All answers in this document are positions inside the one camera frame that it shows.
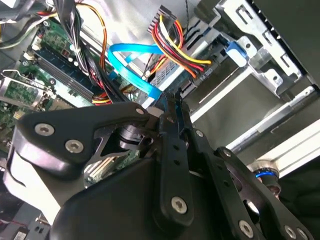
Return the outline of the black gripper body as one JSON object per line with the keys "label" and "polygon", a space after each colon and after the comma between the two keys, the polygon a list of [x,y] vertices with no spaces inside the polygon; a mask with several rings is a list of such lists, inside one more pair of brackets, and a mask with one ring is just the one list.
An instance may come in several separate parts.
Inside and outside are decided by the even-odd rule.
{"label": "black gripper body", "polygon": [[156,163],[135,163],[77,193],[58,212],[52,240],[231,240],[205,179],[190,174],[194,220],[161,230],[153,216]]}

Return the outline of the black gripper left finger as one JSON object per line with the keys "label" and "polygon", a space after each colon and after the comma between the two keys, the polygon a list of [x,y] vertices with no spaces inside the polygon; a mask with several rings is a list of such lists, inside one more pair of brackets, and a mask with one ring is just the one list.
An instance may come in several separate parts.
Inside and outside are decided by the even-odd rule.
{"label": "black gripper left finger", "polygon": [[155,162],[153,218],[188,227],[194,200],[174,98],[159,116],[134,102],[26,114],[14,130],[14,194],[51,225],[77,193],[146,160]]}

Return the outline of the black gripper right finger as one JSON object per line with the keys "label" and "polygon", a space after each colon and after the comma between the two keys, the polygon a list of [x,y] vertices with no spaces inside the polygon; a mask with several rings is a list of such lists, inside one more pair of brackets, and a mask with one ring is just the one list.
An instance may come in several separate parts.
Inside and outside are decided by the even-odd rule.
{"label": "black gripper right finger", "polygon": [[311,232],[229,149],[213,150],[203,132],[193,128],[181,92],[174,95],[178,127],[192,170],[199,170],[217,204],[215,218],[225,240],[312,240]]}

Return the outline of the person's hand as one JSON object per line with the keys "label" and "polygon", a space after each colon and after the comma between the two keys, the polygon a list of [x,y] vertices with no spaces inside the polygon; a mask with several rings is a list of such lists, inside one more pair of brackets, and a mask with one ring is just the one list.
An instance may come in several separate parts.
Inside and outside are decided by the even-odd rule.
{"label": "person's hand", "polygon": [[266,187],[272,192],[275,198],[280,199],[280,193],[282,188],[278,184],[267,184]]}

